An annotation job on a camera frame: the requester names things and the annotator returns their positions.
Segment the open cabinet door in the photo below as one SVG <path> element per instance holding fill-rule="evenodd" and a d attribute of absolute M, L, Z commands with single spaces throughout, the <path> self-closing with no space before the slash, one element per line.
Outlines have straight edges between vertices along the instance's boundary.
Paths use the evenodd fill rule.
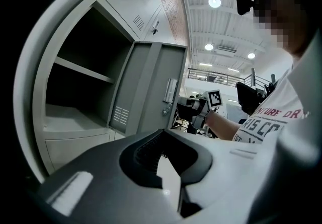
<path fill-rule="evenodd" d="M 186 56 L 185 46 L 135 42 L 118 80 L 109 125 L 126 136 L 170 128 Z"/>

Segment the white t-shirt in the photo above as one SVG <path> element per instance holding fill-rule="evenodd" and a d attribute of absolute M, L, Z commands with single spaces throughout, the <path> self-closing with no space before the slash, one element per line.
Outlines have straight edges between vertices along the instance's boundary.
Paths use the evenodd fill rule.
<path fill-rule="evenodd" d="M 281 131 L 288 122 L 303 115 L 302 104 L 286 78 L 290 72 L 281 77 L 275 90 L 238 129 L 233 141 L 262 143 L 267 133 Z"/>

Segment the person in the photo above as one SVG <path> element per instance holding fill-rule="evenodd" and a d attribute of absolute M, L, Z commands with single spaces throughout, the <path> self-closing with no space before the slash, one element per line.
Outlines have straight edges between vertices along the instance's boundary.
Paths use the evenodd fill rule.
<path fill-rule="evenodd" d="M 293 67 L 318 34 L 309 17 L 309 5 L 299 0 L 254 0 L 254 23 L 259 31 L 282 47 L 293 58 Z M 292 120 L 303 115 L 302 104 L 287 79 L 289 69 L 278 81 L 276 89 L 241 125 L 210 111 L 205 124 L 220 139 L 261 143 L 271 131 L 281 131 Z"/>

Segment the brick wall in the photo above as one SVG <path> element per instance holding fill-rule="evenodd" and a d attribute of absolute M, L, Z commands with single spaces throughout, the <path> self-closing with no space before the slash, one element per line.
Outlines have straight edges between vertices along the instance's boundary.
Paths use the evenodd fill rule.
<path fill-rule="evenodd" d="M 189 46 L 187 15 L 183 0 L 161 0 L 175 42 Z"/>

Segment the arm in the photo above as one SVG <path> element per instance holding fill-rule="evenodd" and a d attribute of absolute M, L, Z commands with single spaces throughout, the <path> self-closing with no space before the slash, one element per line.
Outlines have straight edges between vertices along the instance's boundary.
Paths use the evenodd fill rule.
<path fill-rule="evenodd" d="M 222 140 L 231 141 L 237 130 L 241 127 L 218 113 L 210 111 L 206 117 L 206 125 Z"/>

